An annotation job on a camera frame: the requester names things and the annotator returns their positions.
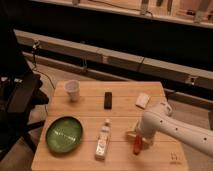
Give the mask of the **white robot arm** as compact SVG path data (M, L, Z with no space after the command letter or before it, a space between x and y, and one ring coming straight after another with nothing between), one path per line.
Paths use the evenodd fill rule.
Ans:
M171 114L169 103L160 101L148 107L126 134L132 137L141 134L148 142L161 132L213 158L213 131L178 121Z

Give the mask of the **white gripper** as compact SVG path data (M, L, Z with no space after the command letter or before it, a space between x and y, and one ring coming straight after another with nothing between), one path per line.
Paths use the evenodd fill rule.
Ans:
M150 125L149 123L146 123L143 119L140 119L137 121L135 126L135 131L137 134L140 134L142 138L142 142L146 144L146 146L152 146L153 145L153 138L156 133L156 129ZM136 137L135 132L126 132L127 137Z

